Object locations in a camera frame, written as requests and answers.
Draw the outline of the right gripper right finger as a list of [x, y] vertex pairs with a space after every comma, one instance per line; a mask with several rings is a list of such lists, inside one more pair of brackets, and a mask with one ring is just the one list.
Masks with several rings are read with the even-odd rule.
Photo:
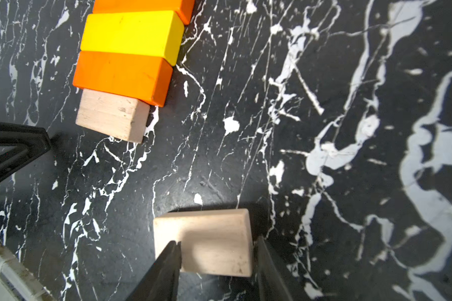
[[293, 300], [286, 281], [287, 268], [267, 240], [257, 240], [257, 281], [260, 300]]

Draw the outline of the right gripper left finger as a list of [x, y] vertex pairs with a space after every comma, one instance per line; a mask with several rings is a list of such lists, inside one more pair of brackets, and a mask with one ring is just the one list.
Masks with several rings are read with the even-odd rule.
[[126, 300], [177, 300], [181, 267], [181, 243], [170, 241]]

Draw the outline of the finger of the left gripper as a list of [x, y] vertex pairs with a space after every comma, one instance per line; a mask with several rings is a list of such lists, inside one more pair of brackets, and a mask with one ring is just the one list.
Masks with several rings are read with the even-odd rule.
[[51, 149], [44, 128], [0, 122], [0, 182]]

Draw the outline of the natural wood block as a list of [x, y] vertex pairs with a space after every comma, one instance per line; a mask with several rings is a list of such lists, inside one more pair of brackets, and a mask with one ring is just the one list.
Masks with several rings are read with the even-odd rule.
[[170, 241], [180, 244], [181, 272], [230, 277], [253, 274], [253, 241], [247, 209], [171, 212], [153, 220], [158, 257]]
[[140, 144], [150, 105], [138, 99], [84, 89], [76, 124], [114, 138]]

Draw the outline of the orange rectangular block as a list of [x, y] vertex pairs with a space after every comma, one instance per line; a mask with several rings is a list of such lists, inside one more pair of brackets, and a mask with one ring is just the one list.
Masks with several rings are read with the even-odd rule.
[[173, 11], [189, 25], [195, 0], [96, 0], [93, 13]]
[[159, 56], [81, 51], [73, 86], [163, 107], [173, 68]]

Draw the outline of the yellow rectangular block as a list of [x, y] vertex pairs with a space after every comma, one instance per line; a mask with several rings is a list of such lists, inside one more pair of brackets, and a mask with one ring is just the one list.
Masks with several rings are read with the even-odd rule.
[[87, 17], [80, 49], [157, 56], [175, 66], [184, 30], [174, 11], [93, 13]]

